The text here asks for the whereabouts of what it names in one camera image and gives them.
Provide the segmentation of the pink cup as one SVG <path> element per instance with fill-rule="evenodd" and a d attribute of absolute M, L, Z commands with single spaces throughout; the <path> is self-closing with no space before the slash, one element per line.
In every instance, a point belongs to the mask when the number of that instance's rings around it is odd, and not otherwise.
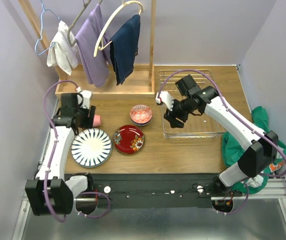
<path fill-rule="evenodd" d="M 92 125 L 94 128 L 97 128 L 99 126 L 101 126 L 101 116 L 100 115 L 94 115 L 94 118 L 93 118 L 93 125 Z"/>

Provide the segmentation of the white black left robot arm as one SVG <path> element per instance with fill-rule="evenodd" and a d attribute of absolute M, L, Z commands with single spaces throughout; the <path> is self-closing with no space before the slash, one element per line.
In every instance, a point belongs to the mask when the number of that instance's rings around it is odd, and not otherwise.
<path fill-rule="evenodd" d="M 93 126 L 95 107 L 90 104 L 92 92 L 61 95 L 61 106 L 50 118 L 50 139 L 43 163 L 33 180 L 25 184 L 25 192 L 34 215 L 70 214 L 74 199 L 93 194 L 94 186 L 87 173 L 65 177 L 65 164 L 72 142 L 80 128 Z"/>

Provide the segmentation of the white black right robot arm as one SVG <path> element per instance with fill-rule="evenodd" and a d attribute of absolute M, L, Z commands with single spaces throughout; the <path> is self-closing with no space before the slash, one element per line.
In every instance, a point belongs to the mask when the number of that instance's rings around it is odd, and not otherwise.
<path fill-rule="evenodd" d="M 237 112 L 220 91 L 213 86 L 201 88 L 191 75 L 175 83 L 182 100 L 174 99 L 162 89 L 156 94 L 157 104 L 164 104 L 166 119 L 172 128 L 183 128 L 194 111 L 206 114 L 222 125 L 245 151 L 239 160 L 213 179 L 213 191 L 224 196 L 239 181 L 254 178 L 274 162 L 277 155 L 278 135 L 266 132 Z"/>

